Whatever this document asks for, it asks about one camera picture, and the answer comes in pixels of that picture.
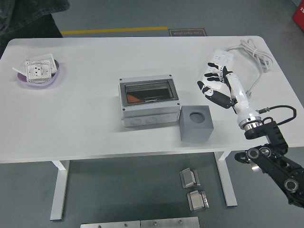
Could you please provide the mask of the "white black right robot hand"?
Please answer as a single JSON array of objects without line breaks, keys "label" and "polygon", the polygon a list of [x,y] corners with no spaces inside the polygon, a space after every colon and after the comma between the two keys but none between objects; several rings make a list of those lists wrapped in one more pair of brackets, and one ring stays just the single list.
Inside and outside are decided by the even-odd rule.
[{"label": "white black right robot hand", "polygon": [[262,124],[261,116],[249,106],[247,95],[237,75],[227,70],[225,66],[218,66],[214,63],[208,63],[208,66],[216,71],[214,73],[205,73],[204,76],[207,80],[226,84],[231,96],[227,96],[202,81],[198,81],[197,84],[204,96],[225,109],[232,107],[237,114],[237,123],[241,129],[244,130],[250,124],[254,127],[260,126]]}]

